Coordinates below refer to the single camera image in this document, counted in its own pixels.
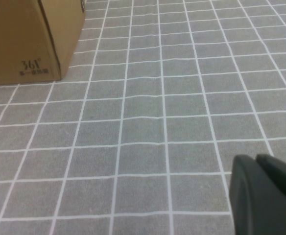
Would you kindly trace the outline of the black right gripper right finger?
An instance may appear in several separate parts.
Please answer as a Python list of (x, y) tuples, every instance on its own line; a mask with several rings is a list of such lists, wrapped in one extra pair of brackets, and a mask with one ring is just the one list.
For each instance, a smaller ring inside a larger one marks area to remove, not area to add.
[(286, 163), (267, 154), (258, 154), (256, 162), (286, 196)]

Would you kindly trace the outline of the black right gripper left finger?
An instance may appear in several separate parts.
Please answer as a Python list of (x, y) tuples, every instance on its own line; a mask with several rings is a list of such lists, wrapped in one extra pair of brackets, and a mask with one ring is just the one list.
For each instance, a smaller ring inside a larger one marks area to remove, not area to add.
[(237, 235), (286, 235), (286, 196), (256, 158), (234, 157), (229, 197)]

